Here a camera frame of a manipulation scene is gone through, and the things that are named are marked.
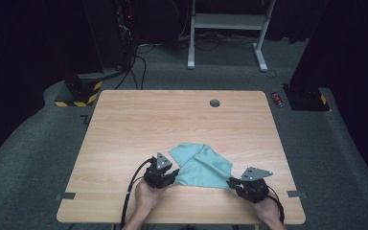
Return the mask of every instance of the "light blue cloth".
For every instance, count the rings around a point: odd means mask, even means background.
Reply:
[[[185,143],[170,150],[180,167],[175,182],[187,186],[229,189],[232,163],[202,144]]]

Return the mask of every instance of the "dark background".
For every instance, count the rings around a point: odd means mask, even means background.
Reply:
[[[212,3],[204,0],[199,10],[246,13],[250,4],[254,4],[251,2],[240,0],[235,5],[223,0]],[[311,37],[327,2],[278,0],[266,38],[288,37],[290,42],[296,42]],[[63,80],[44,27],[47,22],[42,15],[47,9],[43,3],[0,0],[0,146],[44,105],[44,90]],[[176,3],[180,32],[185,24],[187,1]],[[81,9],[81,2],[73,4],[57,9]],[[303,71],[299,71],[297,78],[302,79],[299,82],[305,85],[315,81],[318,86],[332,89],[351,136],[368,164],[368,0],[330,0],[303,59],[312,65],[300,67]]]

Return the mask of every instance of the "black stand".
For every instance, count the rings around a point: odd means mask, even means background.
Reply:
[[[289,106],[292,110],[299,111],[330,111],[327,100],[318,89],[306,91],[303,88],[283,85]]]

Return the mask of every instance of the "wooden table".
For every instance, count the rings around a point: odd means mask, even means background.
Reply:
[[[211,100],[219,100],[220,106],[210,106]],[[128,183],[140,164],[158,151],[173,161],[169,150],[182,143],[210,145],[233,163],[234,176],[241,176],[248,166],[272,171],[265,181],[284,205],[285,223],[305,221],[300,199],[287,194],[296,188],[265,94],[191,90],[103,91],[65,191],[75,197],[61,201],[57,219],[120,222]],[[134,205],[132,195],[126,219]],[[174,185],[147,223],[259,220],[232,190]]]

